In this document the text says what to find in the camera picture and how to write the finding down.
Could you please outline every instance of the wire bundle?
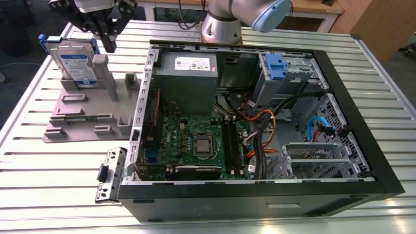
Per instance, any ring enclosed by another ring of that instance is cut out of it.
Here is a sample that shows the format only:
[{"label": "wire bundle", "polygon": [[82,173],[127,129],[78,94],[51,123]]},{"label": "wire bundle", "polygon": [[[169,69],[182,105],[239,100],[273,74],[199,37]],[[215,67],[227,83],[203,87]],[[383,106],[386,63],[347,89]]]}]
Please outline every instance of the wire bundle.
[{"label": "wire bundle", "polygon": [[182,0],[179,0],[181,2],[181,17],[182,20],[179,21],[179,27],[183,30],[191,30],[193,28],[195,28],[195,26],[201,23],[201,21],[203,20],[205,16],[206,16],[206,5],[207,5],[207,0],[202,0],[202,6],[203,6],[203,10],[202,10],[202,14],[199,19],[191,24],[191,26],[189,26],[189,24],[185,21],[185,16],[183,16],[183,3]]},{"label": "wire bundle", "polygon": [[275,116],[279,114],[279,112],[289,106],[291,105],[299,98],[303,97],[321,97],[326,94],[327,92],[314,92],[314,93],[302,93],[298,95],[294,95],[289,99],[283,100],[279,105],[275,107],[273,116],[267,118],[267,120],[263,122],[262,127],[258,131],[258,135],[255,136],[254,139],[254,147],[255,147],[255,155],[257,155],[257,172],[255,172],[255,179],[266,179],[266,170],[267,170],[267,165],[266,165],[266,149],[262,144],[262,136],[265,129],[267,127],[267,124],[271,120],[277,121]]}]

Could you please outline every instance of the metal bracket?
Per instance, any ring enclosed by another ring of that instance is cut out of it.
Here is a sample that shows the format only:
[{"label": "metal bracket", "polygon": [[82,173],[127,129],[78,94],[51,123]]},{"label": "metal bracket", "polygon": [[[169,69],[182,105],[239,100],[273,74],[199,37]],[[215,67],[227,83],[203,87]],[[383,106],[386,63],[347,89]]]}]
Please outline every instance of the metal bracket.
[{"label": "metal bracket", "polygon": [[123,178],[127,149],[117,148],[107,152],[106,161],[101,166],[98,181],[99,189],[97,204],[118,203],[118,193]]}]

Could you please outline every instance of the black cable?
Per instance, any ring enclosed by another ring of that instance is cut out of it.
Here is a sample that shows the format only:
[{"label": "black cable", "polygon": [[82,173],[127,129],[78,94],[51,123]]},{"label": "black cable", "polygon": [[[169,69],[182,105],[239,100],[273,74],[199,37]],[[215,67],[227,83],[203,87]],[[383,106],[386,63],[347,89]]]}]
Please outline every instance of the black cable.
[{"label": "black cable", "polygon": [[[275,109],[274,109],[274,117],[299,98],[303,98],[303,97],[321,97],[321,96],[326,95],[326,93],[329,93],[329,92],[323,91],[323,92],[302,93],[302,94],[294,95],[289,99],[283,100],[283,102],[281,102],[279,105],[275,107]],[[266,119],[266,121],[263,122],[263,125],[259,128],[258,135],[255,136],[255,140],[254,140],[255,143],[257,143],[257,146],[255,146],[257,159],[261,158],[261,168],[259,168],[259,170],[262,170],[262,171],[259,173],[259,179],[266,179],[266,176],[267,176],[267,174],[266,174],[266,170],[267,170],[266,162],[267,161],[266,161],[266,154],[265,154],[262,136],[263,136],[265,129],[266,129],[267,124],[270,123],[271,119],[273,119],[273,116],[270,116]]]},{"label": "black cable", "polygon": [[187,25],[186,21],[185,21],[185,17],[183,17],[183,3],[182,0],[179,0],[181,3],[181,17],[182,20],[179,21],[179,27],[183,30],[191,30],[193,28],[195,28],[195,26],[201,23],[201,21],[203,20],[203,17],[206,16],[206,5],[207,5],[207,0],[202,0],[202,6],[203,6],[203,10],[202,10],[202,14],[199,19],[194,22],[194,24],[191,24],[191,26]]}]

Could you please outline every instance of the slotted metal table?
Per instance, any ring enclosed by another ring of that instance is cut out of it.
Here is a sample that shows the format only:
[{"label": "slotted metal table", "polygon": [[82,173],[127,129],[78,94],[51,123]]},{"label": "slotted metal table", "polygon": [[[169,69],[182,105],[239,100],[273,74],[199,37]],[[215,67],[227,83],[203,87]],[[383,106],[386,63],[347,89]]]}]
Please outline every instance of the slotted metal table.
[{"label": "slotted metal table", "polygon": [[[69,24],[67,38],[91,38]],[[142,74],[150,40],[201,41],[199,28],[131,21],[110,54],[115,78]],[[42,141],[62,84],[46,59],[0,132],[0,230],[74,233],[415,233],[416,112],[361,40],[350,35],[243,29],[245,44],[326,50],[406,193],[334,217],[141,224],[119,204],[97,205],[97,175],[109,149],[127,141],[45,144]]]}]

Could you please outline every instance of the power supply label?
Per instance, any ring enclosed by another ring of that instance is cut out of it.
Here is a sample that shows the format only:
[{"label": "power supply label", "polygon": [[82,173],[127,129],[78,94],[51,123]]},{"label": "power supply label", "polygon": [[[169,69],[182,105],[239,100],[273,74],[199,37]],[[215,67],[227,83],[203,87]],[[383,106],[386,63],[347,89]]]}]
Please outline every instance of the power supply label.
[{"label": "power supply label", "polygon": [[98,83],[97,75],[89,66],[87,55],[62,55],[63,66],[81,87]]},{"label": "power supply label", "polygon": [[175,70],[211,71],[210,58],[178,57]]}]

